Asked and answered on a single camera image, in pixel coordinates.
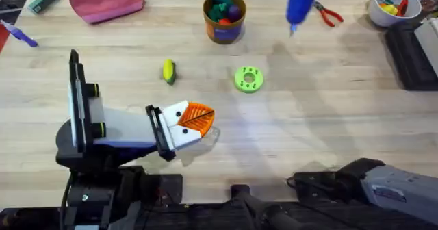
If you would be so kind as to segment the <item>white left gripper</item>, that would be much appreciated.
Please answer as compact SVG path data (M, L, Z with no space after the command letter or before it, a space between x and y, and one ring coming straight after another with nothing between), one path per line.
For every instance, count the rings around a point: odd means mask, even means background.
M130 162L158 152L166 161L175 158L175 149L199 141L214 121L214 110L201 103L182 101L161 110L153 105L136 114L105 107L98 84L87 84L91 119L91 143L116 153ZM168 125L170 137L165 128Z

